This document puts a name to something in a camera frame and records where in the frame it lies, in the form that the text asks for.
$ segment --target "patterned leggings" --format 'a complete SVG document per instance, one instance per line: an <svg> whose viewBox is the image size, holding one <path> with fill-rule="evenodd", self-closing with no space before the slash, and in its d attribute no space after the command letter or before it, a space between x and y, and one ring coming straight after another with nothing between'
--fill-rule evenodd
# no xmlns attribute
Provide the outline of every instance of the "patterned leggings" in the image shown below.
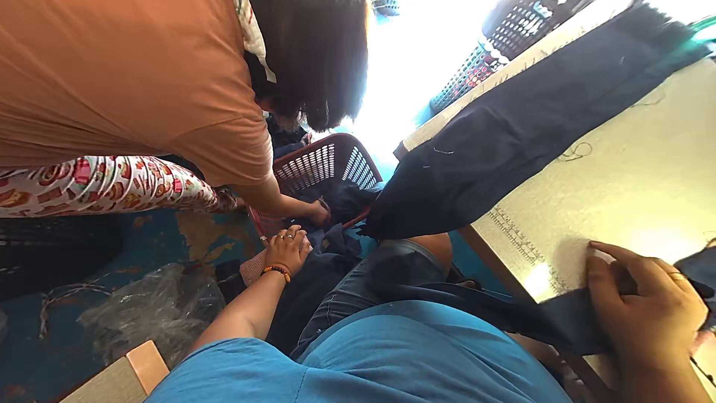
<svg viewBox="0 0 716 403"><path fill-rule="evenodd" d="M226 213L243 206L175 163L148 156L84 156L0 171L0 218L131 213L171 207Z"/></svg>

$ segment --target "measuring scale markings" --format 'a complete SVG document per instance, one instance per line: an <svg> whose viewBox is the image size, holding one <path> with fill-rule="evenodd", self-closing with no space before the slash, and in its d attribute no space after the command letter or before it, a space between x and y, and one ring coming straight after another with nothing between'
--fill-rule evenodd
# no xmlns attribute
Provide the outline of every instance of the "measuring scale markings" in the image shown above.
<svg viewBox="0 0 716 403"><path fill-rule="evenodd" d="M537 267L537 265L542 264L547 265L550 274L549 283L552 291L555 293L554 296L562 295L569 291L567 284L559 277L554 267L546 262L544 256L537 250L537 247L527 239L527 236L510 220L505 209L499 205L495 205L488 212L488 216L490 216L495 225L498 226L500 231L505 234L520 255L522 255L532 267Z"/></svg>

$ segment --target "orange t-shirt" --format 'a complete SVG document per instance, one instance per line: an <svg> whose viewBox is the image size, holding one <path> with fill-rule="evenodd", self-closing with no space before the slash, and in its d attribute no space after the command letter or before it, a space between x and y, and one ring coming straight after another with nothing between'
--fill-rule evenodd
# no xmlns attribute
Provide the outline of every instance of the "orange t-shirt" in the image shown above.
<svg viewBox="0 0 716 403"><path fill-rule="evenodd" d="M231 0L0 1L0 171L178 154L209 184L271 176Z"/></svg>

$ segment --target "gold ring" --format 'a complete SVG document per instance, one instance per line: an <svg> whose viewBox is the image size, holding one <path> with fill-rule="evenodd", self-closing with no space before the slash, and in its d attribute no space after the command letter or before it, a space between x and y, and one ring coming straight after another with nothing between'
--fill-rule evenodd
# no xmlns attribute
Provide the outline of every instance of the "gold ring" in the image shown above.
<svg viewBox="0 0 716 403"><path fill-rule="evenodd" d="M678 273L678 272L667 273L667 274L669 275L669 277L671 277L671 279L672 279L673 281L678 281L678 280L686 280L686 281L689 281L689 278L688 278L688 277L686 277L685 275L683 275L683 274L681 274L681 273Z"/></svg>

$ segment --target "woman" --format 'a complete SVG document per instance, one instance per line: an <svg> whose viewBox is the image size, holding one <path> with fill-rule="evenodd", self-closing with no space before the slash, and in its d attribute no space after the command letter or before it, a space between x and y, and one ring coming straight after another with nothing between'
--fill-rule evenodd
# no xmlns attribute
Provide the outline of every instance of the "woman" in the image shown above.
<svg viewBox="0 0 716 403"><path fill-rule="evenodd" d="M147 402L571 402L537 360L485 321L427 301L376 304L373 270L402 284L444 281L452 257L446 234L383 242L325 297L292 361L262 340L306 259L304 237L293 226L271 240L264 275L226 306ZM689 281L659 259L591 246L618 263L590 257L587 268L621 364L621 400L710 402L690 363L707 309ZM619 294L612 268L629 272L638 295Z"/></svg>
<svg viewBox="0 0 716 403"><path fill-rule="evenodd" d="M282 196L263 110L323 131L359 110L366 0L0 3L0 217L327 212ZM153 157L174 153L205 175Z"/></svg>

